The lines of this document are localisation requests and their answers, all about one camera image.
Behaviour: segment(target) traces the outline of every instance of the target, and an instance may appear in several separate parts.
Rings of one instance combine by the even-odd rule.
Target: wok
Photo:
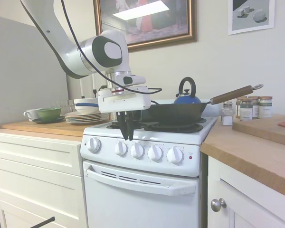
[[[252,87],[250,85],[232,92],[222,94],[210,99],[207,103],[195,104],[153,104],[148,109],[149,115],[164,125],[189,125],[196,123],[208,104],[219,104],[240,96],[248,95],[262,88],[263,85]]]

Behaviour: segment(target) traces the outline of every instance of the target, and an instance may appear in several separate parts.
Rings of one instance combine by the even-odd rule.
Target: tea kettle
[[[189,82],[191,85],[191,93],[189,93],[189,89],[185,89],[185,93],[183,93],[183,87],[185,82]],[[196,85],[194,80],[191,77],[185,77],[180,82],[179,93],[176,94],[175,104],[192,104],[192,103],[201,103],[199,98],[195,96]]]

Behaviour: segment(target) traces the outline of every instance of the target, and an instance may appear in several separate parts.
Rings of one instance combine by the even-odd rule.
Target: wooden cutting board
[[[285,145],[285,127],[279,126],[280,122],[285,122],[285,115],[249,122],[235,119],[232,129]]]
[[[96,125],[104,124],[107,121],[98,122]],[[61,134],[70,136],[82,137],[85,128],[94,125],[71,125],[67,122],[38,124],[30,121],[22,121],[15,123],[6,123],[1,126],[3,129],[19,130],[27,132],[49,133],[49,134]]]

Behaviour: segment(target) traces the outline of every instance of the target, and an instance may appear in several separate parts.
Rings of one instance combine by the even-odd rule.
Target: oven door
[[[198,178],[181,178],[84,161],[91,228],[199,228]]]

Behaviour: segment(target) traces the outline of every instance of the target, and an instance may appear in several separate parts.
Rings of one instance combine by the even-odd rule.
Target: oven door handle
[[[193,181],[178,180],[172,185],[142,184],[132,181],[124,181],[113,177],[107,177],[89,169],[86,170],[86,176],[98,182],[118,188],[166,196],[188,195],[195,193],[196,190],[196,183]]]

